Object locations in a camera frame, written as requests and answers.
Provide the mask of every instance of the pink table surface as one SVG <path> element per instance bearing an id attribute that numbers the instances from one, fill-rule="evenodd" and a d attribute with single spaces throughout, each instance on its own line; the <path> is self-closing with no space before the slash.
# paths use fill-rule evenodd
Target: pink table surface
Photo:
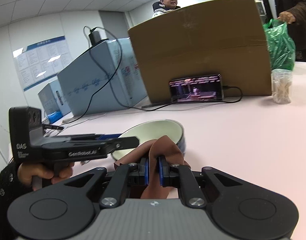
<path id="1" fill-rule="evenodd" d="M 143 122 L 173 119 L 185 129 L 185 160 L 192 170 L 212 166 L 291 199 L 299 209 L 293 240 L 306 240 L 306 63 L 296 63 L 292 103 L 248 97 L 236 104 L 174 105 L 154 112 L 124 110 L 87 116 L 61 133 L 122 133 Z M 81 166 L 74 175 L 104 166 L 111 156 Z"/>

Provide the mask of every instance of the phone screen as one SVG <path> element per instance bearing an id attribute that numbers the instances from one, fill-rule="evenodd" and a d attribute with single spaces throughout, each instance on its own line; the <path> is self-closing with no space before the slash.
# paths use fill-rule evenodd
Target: phone screen
<path id="1" fill-rule="evenodd" d="M 221 75 L 172 80 L 169 83 L 173 102 L 207 102 L 223 99 Z"/>

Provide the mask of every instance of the white bowl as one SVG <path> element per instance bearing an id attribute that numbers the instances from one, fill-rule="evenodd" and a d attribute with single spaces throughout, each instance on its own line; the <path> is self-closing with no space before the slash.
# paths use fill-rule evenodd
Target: white bowl
<path id="1" fill-rule="evenodd" d="M 162 136 L 167 135 L 182 152 L 185 150 L 184 142 L 184 128 L 183 126 L 174 120 L 153 120 L 145 123 L 141 123 L 135 127 L 124 132 L 120 137 L 136 136 L 140 140 L 140 144 L 153 139 L 159 139 Z M 133 149 L 119 150 L 112 153 L 112 157 L 115 160 L 127 155 Z"/>

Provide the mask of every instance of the blue gripper pad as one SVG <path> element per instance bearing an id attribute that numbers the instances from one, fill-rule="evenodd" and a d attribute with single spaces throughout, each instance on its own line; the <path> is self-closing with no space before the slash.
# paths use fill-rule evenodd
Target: blue gripper pad
<path id="1" fill-rule="evenodd" d="M 149 173 L 150 173 L 150 171 L 149 171 L 149 159 L 147 158 L 146 159 L 146 162 L 145 162 L 145 180 L 144 180 L 144 182 L 145 182 L 145 185 L 148 185 L 149 184 Z"/>
<path id="2" fill-rule="evenodd" d="M 163 186 L 164 179 L 163 179 L 163 165 L 160 157 L 158 157 L 158 165 L 159 165 L 159 174 L 160 174 L 160 185 Z"/>

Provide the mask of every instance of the cardboard box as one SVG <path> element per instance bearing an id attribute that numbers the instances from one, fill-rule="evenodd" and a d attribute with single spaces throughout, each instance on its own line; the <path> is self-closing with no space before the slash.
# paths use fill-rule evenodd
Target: cardboard box
<path id="1" fill-rule="evenodd" d="M 129 31 L 152 103 L 170 100 L 170 80 L 221 74 L 245 96 L 271 95 L 267 42 L 254 0 L 213 0 L 150 19 Z M 238 96 L 226 90 L 225 96 Z"/>
<path id="2" fill-rule="evenodd" d="M 129 38 L 119 39 L 123 57 L 116 75 L 111 80 L 113 91 L 121 104 L 134 106 L 147 96 L 140 70 Z M 63 93 L 74 115 L 82 115 L 90 99 L 112 76 L 120 60 L 120 48 L 116 40 L 104 41 L 91 49 L 91 54 L 107 76 L 85 52 L 58 73 Z M 125 109 L 116 101 L 110 84 L 96 93 L 87 114 Z"/>
<path id="3" fill-rule="evenodd" d="M 47 84 L 38 96 L 47 115 L 60 111 L 65 116 L 71 112 L 58 80 Z"/>

